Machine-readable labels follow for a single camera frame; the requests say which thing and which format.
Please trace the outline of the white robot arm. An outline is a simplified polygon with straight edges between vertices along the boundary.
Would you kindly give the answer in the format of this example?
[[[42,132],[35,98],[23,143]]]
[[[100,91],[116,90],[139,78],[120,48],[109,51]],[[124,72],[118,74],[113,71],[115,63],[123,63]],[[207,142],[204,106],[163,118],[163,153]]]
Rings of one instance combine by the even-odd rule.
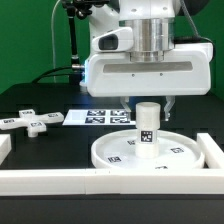
[[[209,0],[111,0],[93,6],[90,55],[83,85],[93,97],[164,96],[169,112],[178,95],[211,88],[213,44],[199,36],[174,37],[174,19],[191,19]]]

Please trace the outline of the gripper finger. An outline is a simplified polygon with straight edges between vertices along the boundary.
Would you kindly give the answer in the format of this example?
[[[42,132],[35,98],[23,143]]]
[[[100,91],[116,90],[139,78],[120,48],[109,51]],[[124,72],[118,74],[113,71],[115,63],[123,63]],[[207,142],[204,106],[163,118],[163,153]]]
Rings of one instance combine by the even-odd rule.
[[[123,106],[123,108],[128,112],[131,113],[132,109],[129,105],[129,98],[128,97],[121,97],[120,98],[120,103]]]
[[[170,111],[175,104],[175,97],[174,96],[167,96],[166,97],[166,105],[164,106],[164,120],[168,121],[170,118]]]

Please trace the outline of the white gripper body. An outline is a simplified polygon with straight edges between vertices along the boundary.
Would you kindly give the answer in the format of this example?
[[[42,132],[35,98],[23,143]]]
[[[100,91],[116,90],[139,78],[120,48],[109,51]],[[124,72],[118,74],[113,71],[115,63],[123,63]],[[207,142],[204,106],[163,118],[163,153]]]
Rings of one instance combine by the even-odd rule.
[[[131,62],[130,54],[98,53],[86,67],[94,97],[204,95],[211,88],[211,43],[177,44],[161,62]]]

